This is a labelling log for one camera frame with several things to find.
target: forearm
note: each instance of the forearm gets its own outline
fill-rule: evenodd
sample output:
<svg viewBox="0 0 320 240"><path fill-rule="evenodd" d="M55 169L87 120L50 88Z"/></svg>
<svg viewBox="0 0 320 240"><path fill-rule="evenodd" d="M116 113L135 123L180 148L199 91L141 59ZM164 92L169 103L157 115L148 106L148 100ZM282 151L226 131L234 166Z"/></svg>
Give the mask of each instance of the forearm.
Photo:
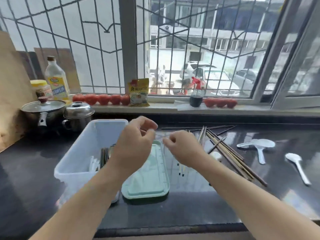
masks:
<svg viewBox="0 0 320 240"><path fill-rule="evenodd" d="M30 239L92 239L124 180L106 165Z"/></svg>
<svg viewBox="0 0 320 240"><path fill-rule="evenodd" d="M292 207L229 170L209 155L197 168L257 240L318 239L320 228Z"/></svg>

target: person's left hand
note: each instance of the person's left hand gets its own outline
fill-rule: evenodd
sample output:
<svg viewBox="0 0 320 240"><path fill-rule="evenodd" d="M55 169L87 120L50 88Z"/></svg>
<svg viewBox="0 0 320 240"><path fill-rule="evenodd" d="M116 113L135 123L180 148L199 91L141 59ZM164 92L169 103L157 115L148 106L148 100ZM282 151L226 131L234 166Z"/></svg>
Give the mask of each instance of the person's left hand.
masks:
<svg viewBox="0 0 320 240"><path fill-rule="evenodd" d="M126 180L146 162L157 128L154 121L143 116L130 121L119 136L107 165L117 170Z"/></svg>

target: car windshield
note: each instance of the car windshield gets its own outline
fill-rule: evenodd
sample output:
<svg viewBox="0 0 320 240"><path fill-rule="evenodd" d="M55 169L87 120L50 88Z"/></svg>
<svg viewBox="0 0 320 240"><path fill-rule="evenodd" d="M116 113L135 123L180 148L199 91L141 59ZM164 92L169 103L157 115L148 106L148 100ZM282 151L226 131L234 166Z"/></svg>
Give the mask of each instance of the car windshield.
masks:
<svg viewBox="0 0 320 240"><path fill-rule="evenodd" d="M208 79L209 77L209 80L220 80L220 76L221 76L221 80L227 80L227 81L230 80L226 72L222 72L222 75L221 75L221 71L210 71L210 76L209 76L209 71L204 71L204 73L205 73L206 79Z"/></svg>

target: yellow packet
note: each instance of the yellow packet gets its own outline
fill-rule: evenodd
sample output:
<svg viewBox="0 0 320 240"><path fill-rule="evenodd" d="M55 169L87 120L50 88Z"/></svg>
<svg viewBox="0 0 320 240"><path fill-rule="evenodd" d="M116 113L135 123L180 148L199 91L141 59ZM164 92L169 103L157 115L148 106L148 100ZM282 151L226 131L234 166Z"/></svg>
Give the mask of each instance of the yellow packet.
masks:
<svg viewBox="0 0 320 240"><path fill-rule="evenodd" d="M130 106L150 106L148 103L149 78L132 80L128 82Z"/></svg>

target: bottle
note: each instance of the bottle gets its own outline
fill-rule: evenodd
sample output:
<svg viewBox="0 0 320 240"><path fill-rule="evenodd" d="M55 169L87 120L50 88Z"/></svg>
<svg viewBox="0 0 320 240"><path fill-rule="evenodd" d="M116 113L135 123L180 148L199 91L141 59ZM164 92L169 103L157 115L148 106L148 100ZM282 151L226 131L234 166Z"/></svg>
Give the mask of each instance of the bottle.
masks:
<svg viewBox="0 0 320 240"><path fill-rule="evenodd" d="M192 77L192 83L195 88L190 97L190 105L192 107L199 107L202 103L203 96L205 95L205 90L201 89L201 80L195 77Z"/></svg>
<svg viewBox="0 0 320 240"><path fill-rule="evenodd" d="M48 97L50 100L54 98L51 86L46 80L31 80L30 83L38 98Z"/></svg>
<svg viewBox="0 0 320 240"><path fill-rule="evenodd" d="M54 56L48 56L48 67L45 70L45 77L49 83L55 100L68 100L70 90L66 79L66 74L60 66L57 65Z"/></svg>

